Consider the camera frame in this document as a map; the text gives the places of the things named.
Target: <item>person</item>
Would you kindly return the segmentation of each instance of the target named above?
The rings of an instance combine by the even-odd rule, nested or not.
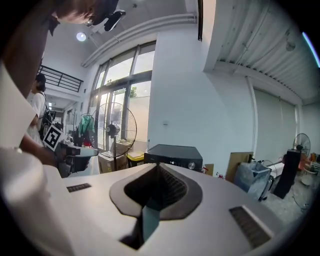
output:
[[[35,111],[35,116],[26,131],[30,135],[30,137],[40,146],[43,146],[42,140],[40,139],[39,131],[41,129],[41,124],[46,110],[46,96],[44,94],[45,90],[46,77],[44,74],[40,73],[35,77],[35,81],[31,89],[33,98],[30,102],[30,105]]]
[[[109,24],[109,27],[113,28],[125,15],[125,12],[115,12],[117,4],[118,0],[38,2],[10,35],[1,56],[9,75],[22,95],[26,98],[30,93],[44,55],[48,32],[53,36],[60,21],[97,25],[106,18],[109,18],[107,23],[114,23]],[[27,133],[20,143],[20,148],[37,157],[44,165],[56,166],[54,154],[35,142]]]

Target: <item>white shirt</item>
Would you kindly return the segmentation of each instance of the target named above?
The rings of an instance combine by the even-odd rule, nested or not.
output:
[[[41,129],[41,123],[45,112],[45,96],[42,93],[36,93],[33,94],[33,97],[32,95],[29,95],[27,100],[29,101],[31,107],[35,111],[35,114],[38,116],[37,124],[35,126],[29,126],[27,129],[27,133],[35,142],[43,146],[43,143],[40,139],[39,130]]]

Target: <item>black device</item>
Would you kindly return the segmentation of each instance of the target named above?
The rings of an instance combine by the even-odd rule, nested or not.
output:
[[[201,172],[203,159],[194,146],[158,144],[144,153],[145,163],[165,163]]]
[[[289,149],[285,155],[284,167],[280,180],[277,183],[273,194],[284,199],[294,183],[297,170],[300,163],[301,152],[295,149]]]

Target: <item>floor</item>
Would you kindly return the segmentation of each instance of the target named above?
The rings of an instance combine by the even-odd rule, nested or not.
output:
[[[314,182],[316,182],[317,178],[319,177],[314,176]],[[278,181],[279,177],[276,179],[271,191]],[[269,193],[267,199],[261,203],[273,211],[285,225],[288,225],[296,221],[308,210],[315,194],[315,188],[316,185],[306,186],[302,184],[301,174],[298,173],[294,179],[293,186],[284,199]]]

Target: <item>black speaker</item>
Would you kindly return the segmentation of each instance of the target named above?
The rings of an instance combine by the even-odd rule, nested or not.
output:
[[[289,149],[286,152],[282,174],[273,191],[273,194],[281,199],[285,198],[286,194],[289,192],[294,183],[300,163],[300,155],[301,152],[294,149]]]

